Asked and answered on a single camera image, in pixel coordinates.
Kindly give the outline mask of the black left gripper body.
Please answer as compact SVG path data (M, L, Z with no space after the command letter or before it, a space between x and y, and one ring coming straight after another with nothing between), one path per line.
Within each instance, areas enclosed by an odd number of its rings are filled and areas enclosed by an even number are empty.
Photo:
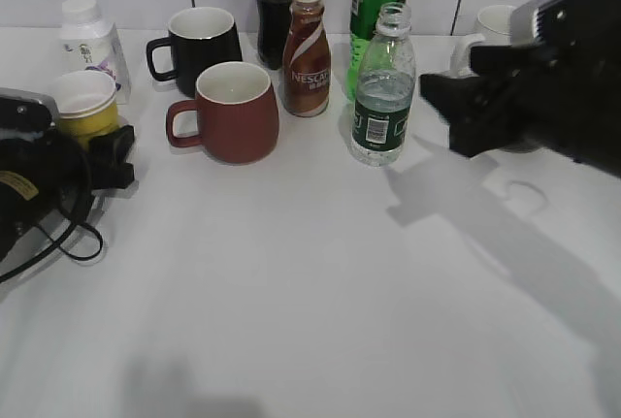
M53 210L70 222L86 222L92 208L92 173L86 150L52 128L25 133L1 130L1 257Z

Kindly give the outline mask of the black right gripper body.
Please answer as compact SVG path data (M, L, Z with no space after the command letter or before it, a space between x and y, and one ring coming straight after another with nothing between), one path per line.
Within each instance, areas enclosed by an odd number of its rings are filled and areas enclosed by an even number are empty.
M613 176L620 173L620 0L569 0L543 14L529 72L529 138Z

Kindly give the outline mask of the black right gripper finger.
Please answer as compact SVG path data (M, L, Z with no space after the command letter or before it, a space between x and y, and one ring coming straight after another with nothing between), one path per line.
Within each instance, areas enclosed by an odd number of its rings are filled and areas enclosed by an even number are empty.
M509 78L542 67L543 60L536 48L476 46L470 52L470 68L481 77Z
M449 126L448 145L467 158L523 141L522 127L510 106L514 89L486 77L419 77L420 96Z

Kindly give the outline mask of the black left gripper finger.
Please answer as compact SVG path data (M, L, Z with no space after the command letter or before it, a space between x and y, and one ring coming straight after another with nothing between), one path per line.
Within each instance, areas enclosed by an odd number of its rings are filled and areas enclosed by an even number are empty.
M87 158L94 190L124 190L135 181L134 166L127 161L135 140L134 127L124 125L89 141Z

